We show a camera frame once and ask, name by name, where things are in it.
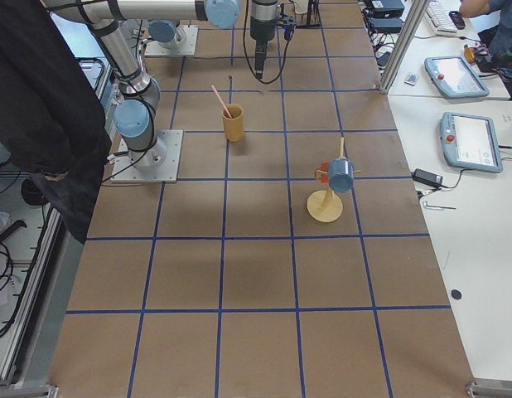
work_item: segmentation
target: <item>tablet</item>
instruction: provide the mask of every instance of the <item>tablet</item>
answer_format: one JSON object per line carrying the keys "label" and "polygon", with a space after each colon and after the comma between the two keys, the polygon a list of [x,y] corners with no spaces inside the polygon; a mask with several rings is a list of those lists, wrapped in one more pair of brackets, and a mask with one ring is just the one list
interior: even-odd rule
{"label": "tablet", "polygon": [[490,118],[446,112],[440,122],[447,164],[483,172],[502,172],[503,164]]}
{"label": "tablet", "polygon": [[461,56],[426,58],[424,65],[433,84],[448,99],[485,97],[490,93]]}

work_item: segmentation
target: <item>black connector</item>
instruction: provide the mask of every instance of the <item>black connector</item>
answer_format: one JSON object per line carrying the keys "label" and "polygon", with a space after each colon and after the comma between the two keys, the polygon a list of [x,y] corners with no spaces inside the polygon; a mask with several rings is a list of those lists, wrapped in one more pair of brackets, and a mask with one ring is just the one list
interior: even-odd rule
{"label": "black connector", "polygon": [[417,168],[412,172],[413,180],[433,188],[442,187],[442,176]]}

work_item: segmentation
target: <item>keyboard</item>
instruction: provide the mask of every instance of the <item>keyboard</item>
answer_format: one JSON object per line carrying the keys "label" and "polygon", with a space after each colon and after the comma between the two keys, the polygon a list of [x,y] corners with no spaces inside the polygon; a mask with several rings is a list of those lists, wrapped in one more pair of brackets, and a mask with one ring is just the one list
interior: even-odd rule
{"label": "keyboard", "polygon": [[425,19],[436,35],[456,36],[458,29],[447,14],[444,6],[435,0],[431,0],[427,5]]}

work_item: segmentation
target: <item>person's arm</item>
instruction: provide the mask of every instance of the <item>person's arm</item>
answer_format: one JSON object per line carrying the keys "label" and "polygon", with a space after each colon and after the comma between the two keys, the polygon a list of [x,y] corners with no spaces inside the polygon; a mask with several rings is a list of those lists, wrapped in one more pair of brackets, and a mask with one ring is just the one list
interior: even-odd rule
{"label": "person's arm", "polygon": [[464,18],[479,17],[490,12],[489,0],[464,0],[458,12]]}

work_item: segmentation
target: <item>blue joint cap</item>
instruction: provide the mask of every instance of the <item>blue joint cap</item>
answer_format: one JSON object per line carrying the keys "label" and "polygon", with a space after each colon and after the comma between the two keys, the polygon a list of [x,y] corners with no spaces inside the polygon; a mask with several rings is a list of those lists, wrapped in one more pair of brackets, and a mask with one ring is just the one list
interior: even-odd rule
{"label": "blue joint cap", "polygon": [[345,193],[354,186],[354,164],[346,158],[334,159],[328,166],[330,188]]}
{"label": "blue joint cap", "polygon": [[168,43],[175,38],[176,26],[166,19],[150,21],[147,29],[151,38],[161,43]]}
{"label": "blue joint cap", "polygon": [[205,11],[212,25],[220,29],[228,29],[238,21],[239,0],[208,0]]}
{"label": "blue joint cap", "polygon": [[116,107],[114,124],[125,138],[136,138],[149,126],[146,105],[136,99],[128,99]]}

